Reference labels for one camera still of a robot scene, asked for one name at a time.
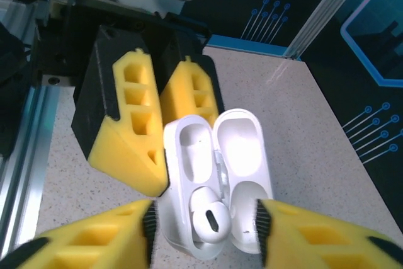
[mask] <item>countertop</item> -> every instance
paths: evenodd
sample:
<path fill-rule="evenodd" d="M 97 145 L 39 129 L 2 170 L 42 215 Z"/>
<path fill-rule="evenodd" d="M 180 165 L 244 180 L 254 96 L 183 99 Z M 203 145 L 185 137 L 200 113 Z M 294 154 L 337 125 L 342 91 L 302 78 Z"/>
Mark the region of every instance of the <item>countertop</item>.
<path fill-rule="evenodd" d="M 382 232 L 403 235 L 305 63 L 207 47 L 225 109 L 260 120 L 275 198 Z M 37 233 L 144 198 L 91 168 L 71 130 L 71 88 L 60 94 Z M 158 234 L 152 268 L 261 268 L 228 245 L 212 261 L 177 252 Z"/>

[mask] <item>yellow foam block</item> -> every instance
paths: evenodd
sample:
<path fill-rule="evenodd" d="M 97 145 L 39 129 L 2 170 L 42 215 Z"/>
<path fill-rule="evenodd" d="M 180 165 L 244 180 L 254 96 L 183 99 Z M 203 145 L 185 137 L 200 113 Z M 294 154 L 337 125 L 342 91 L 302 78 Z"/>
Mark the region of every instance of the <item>yellow foam block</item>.
<path fill-rule="evenodd" d="M 89 164 L 149 197 L 167 187 L 163 128 L 151 57 L 140 49 L 113 65 L 120 120 L 105 117 Z"/>
<path fill-rule="evenodd" d="M 401 268 L 368 237 L 383 234 L 274 200 L 263 200 L 271 216 L 267 268 Z"/>
<path fill-rule="evenodd" d="M 189 58 L 178 64 L 160 101 L 164 125 L 187 115 L 199 115 L 213 126 L 219 116 L 210 77 Z"/>
<path fill-rule="evenodd" d="M 139 200 L 53 229 L 50 242 L 21 269 L 148 268 L 143 217 L 151 200 Z"/>

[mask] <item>airpods case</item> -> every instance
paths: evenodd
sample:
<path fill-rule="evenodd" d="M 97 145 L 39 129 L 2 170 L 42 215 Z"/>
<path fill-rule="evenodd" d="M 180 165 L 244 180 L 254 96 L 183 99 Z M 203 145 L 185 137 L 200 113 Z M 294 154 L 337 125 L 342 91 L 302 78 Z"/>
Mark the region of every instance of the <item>airpods case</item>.
<path fill-rule="evenodd" d="M 256 199 L 273 198 L 259 120 L 229 110 L 211 129 L 201 116 L 186 116 L 165 126 L 164 148 L 170 185 L 157 204 L 170 245 L 200 260 L 228 241 L 259 253 Z"/>

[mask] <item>white wireless earbud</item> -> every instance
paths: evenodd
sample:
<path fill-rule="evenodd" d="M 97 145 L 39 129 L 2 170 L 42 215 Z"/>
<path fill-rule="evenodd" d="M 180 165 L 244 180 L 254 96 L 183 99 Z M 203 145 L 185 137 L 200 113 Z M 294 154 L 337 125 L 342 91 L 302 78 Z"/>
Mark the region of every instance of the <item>white wireless earbud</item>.
<path fill-rule="evenodd" d="M 209 187 L 196 190 L 190 200 L 192 223 L 196 235 L 205 243 L 217 244 L 231 232 L 228 208 Z"/>

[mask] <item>black 3d-printed part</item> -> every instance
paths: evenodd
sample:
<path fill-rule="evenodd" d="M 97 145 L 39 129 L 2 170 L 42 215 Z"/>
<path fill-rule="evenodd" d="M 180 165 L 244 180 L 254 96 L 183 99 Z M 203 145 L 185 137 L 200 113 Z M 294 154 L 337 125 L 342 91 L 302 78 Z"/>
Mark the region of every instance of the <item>black 3d-printed part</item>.
<path fill-rule="evenodd" d="M 143 218 L 144 237 L 147 240 L 147 259 L 151 266 L 152 252 L 154 250 L 154 240 L 157 232 L 157 212 L 156 201 L 153 201 Z"/>
<path fill-rule="evenodd" d="M 393 258 L 403 267 L 403 249 L 393 242 L 380 239 L 375 236 L 369 236 L 368 239 L 384 253 Z"/>
<path fill-rule="evenodd" d="M 22 244 L 18 249 L 9 253 L 0 261 L 0 268 L 18 268 L 49 242 L 48 238 L 38 238 Z"/>
<path fill-rule="evenodd" d="M 263 267 L 266 267 L 266 260 L 268 254 L 267 238 L 270 235 L 272 218 L 266 207 L 258 200 L 256 206 L 256 230 L 258 232 L 258 239 L 260 245 L 260 255 Z"/>
<path fill-rule="evenodd" d="M 120 119 L 112 65 L 136 48 L 148 52 L 138 33 L 99 27 L 71 125 L 86 158 L 104 117 Z"/>

